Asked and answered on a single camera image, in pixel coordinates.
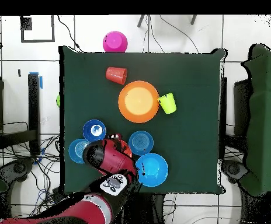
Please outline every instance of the chair leg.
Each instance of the chair leg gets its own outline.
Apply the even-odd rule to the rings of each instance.
[[[144,16],[145,16],[145,15],[141,15],[141,17],[140,17],[140,19],[139,19],[139,21],[138,21],[138,27],[141,26],[142,21],[143,21],[143,19],[144,19]]]
[[[194,21],[196,20],[197,15],[193,15],[192,21],[190,22],[191,25],[194,25]]]

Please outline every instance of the table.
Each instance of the table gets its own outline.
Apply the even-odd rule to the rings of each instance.
[[[154,138],[152,153],[168,163],[165,182],[141,187],[144,193],[223,193],[217,183],[220,65],[223,49],[212,54],[81,53],[60,47],[64,57],[65,192],[79,191],[101,176],[88,164],[74,163],[70,143],[82,138],[90,119],[128,142],[134,131],[148,131]],[[118,108],[123,86],[106,79],[108,67],[127,68],[126,84],[146,81],[160,96],[172,92],[177,105],[173,114],[161,107],[148,122],[125,119]]]

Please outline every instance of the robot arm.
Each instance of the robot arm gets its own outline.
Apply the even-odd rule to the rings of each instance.
[[[85,192],[76,192],[78,201],[62,200],[50,208],[59,207],[53,216],[1,219],[0,224],[111,224],[138,188],[134,160],[120,149],[112,137],[86,147],[84,161],[106,174],[91,183]]]

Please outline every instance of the floor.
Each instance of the floor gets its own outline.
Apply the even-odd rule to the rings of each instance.
[[[147,51],[147,36],[143,44],[147,25],[137,27],[140,15],[110,16],[60,16],[60,20],[70,29],[72,38],[82,51],[103,51],[102,40],[106,33],[118,30],[128,39],[127,52]],[[271,16],[256,15],[198,15],[194,25],[190,25],[192,15],[162,15],[170,24],[185,32],[195,43],[200,53],[210,53],[215,48],[225,48],[228,56],[225,63],[227,88],[227,124],[234,124],[232,87],[236,81],[248,77],[240,62],[247,60],[249,47],[254,43],[264,43],[271,48]],[[32,16],[33,30],[25,31],[25,39],[50,39],[51,21],[49,16]],[[191,41],[181,32],[165,23],[159,15],[151,15],[153,35],[166,53],[196,53]],[[54,16],[55,42],[21,43],[19,16],[0,16],[0,76],[5,81],[4,122],[28,122],[27,74],[38,72],[43,77],[40,89],[41,139],[57,136],[60,132],[59,110],[55,103],[59,89],[58,46],[75,47],[67,28]],[[162,50],[150,33],[150,52]],[[21,131],[24,124],[5,126],[5,132]],[[232,134],[233,127],[227,126]],[[58,155],[54,145],[47,151]],[[0,166],[11,159],[4,154]],[[51,170],[57,172],[59,163]],[[33,173],[38,185],[43,188],[43,176],[38,166]],[[49,174],[52,188],[60,183],[58,173]],[[241,197],[237,185],[230,184],[221,175],[221,184],[225,187],[223,195],[212,194],[167,194],[164,215],[166,224],[238,224],[241,214]],[[29,214],[34,210],[38,199],[35,178],[29,174],[23,183],[16,183],[12,193],[13,216]]]

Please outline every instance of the small blue bowl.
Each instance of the small blue bowl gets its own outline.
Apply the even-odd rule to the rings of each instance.
[[[82,129],[82,135],[89,142],[102,140],[106,135],[106,128],[99,120],[89,120]]]
[[[168,176],[168,164],[160,155],[149,153],[141,156],[137,162],[139,182],[147,187],[162,184]]]
[[[129,137],[130,150],[138,156],[149,153],[153,148],[153,137],[147,131],[136,131]]]
[[[69,156],[71,160],[76,163],[83,164],[82,153],[84,149],[89,145],[89,141],[85,139],[76,139],[69,146]]]

